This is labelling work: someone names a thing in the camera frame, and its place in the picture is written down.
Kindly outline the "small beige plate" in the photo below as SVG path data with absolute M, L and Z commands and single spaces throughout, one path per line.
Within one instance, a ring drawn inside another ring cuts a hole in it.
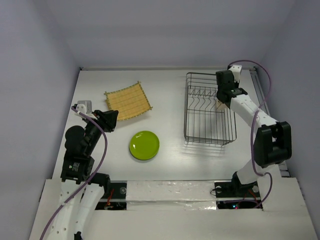
M 216 102 L 216 111 L 223 111 L 227 106 L 221 101 Z

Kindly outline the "green plate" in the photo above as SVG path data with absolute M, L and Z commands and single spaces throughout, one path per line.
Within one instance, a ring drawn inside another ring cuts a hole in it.
M 160 149 L 160 140 L 152 131 L 137 132 L 129 142 L 130 154 L 137 160 L 148 161 L 155 157 Z

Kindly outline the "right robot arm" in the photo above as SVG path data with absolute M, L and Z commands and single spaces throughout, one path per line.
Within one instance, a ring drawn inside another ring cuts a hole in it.
M 292 157 L 290 124 L 272 118 L 251 100 L 249 94 L 239 86 L 241 71 L 241 66 L 233 65 L 228 70 L 220 70 L 215 74 L 217 99 L 250 127 L 251 158 L 233 174 L 227 186 L 221 188 L 222 193 L 237 198 L 253 187 L 259 177 L 267 174 L 267 167 L 278 165 Z

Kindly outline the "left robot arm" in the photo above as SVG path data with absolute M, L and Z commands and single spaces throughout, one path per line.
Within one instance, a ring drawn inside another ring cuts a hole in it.
M 65 133 L 58 207 L 40 235 L 42 240 L 82 240 L 99 200 L 112 192 L 109 175 L 98 172 L 103 162 L 93 168 L 92 153 L 99 139 L 115 130 L 119 112 L 87 113 L 81 104 L 71 110 L 86 126 L 75 125 Z

